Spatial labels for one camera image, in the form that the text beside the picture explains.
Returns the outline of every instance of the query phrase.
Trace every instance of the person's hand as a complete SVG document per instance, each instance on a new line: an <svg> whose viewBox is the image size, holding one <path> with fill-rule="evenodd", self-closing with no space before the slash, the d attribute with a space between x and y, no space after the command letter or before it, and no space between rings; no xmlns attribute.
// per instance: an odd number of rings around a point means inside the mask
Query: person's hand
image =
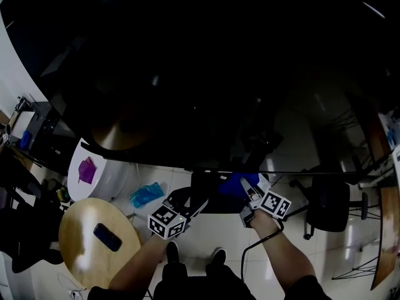
<svg viewBox="0 0 400 300"><path fill-rule="evenodd" d="M263 210L256 209L254 211L254 215L254 219L250 221L250 226L253 229L258 230L263 228L275 230L276 224L268 213L264 212Z"/></svg>

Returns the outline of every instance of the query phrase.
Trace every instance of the black sneaker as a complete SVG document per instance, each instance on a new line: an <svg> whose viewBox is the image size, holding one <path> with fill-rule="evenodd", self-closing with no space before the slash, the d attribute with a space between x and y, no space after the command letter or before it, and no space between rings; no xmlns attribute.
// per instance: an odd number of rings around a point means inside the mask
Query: black sneaker
<svg viewBox="0 0 400 300"><path fill-rule="evenodd" d="M212 257L213 264L224 264L226 260L226 250L219 247L214 251L214 256Z"/></svg>
<svg viewBox="0 0 400 300"><path fill-rule="evenodd" d="M179 262L179 248L175 240L172 240L167 245L167 259L168 263L178 263Z"/></svg>

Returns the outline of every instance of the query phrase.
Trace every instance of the black and white marker cube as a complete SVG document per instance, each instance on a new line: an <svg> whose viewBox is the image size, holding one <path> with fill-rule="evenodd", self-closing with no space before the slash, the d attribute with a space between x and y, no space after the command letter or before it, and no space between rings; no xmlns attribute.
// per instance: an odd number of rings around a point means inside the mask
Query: black and white marker cube
<svg viewBox="0 0 400 300"><path fill-rule="evenodd" d="M291 202L275 192L268 191L262 198L258 208L272 214L275 218L282 219L289 210Z"/></svg>
<svg viewBox="0 0 400 300"><path fill-rule="evenodd" d="M147 227L165 240L181 233L185 224L185 217L165 205L162 205L155 213L149 214L147 218Z"/></svg>

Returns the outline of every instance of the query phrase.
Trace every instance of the black phone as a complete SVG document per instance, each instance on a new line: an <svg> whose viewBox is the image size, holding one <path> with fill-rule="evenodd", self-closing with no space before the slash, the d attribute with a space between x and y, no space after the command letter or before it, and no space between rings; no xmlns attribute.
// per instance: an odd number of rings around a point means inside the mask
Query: black phone
<svg viewBox="0 0 400 300"><path fill-rule="evenodd" d="M93 230L93 234L104 243L111 251L118 251L123 243L115 234L113 234L103 223L98 223Z"/></svg>

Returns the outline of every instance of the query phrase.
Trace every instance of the person's arm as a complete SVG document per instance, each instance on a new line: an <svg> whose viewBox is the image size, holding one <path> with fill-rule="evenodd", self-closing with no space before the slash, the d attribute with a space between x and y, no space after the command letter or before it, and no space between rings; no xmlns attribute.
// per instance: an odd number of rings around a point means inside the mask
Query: person's arm
<svg viewBox="0 0 400 300"><path fill-rule="evenodd" d="M250 225L260 239L278 231L274 220L264 211L256 210ZM263 242L275 276L285 293L305 276L315 276L310 260L281 233Z"/></svg>
<svg viewBox="0 0 400 300"><path fill-rule="evenodd" d="M142 299L150 285L157 265L163 259L169 241L153 235L143 247L113 277L109 288Z"/></svg>

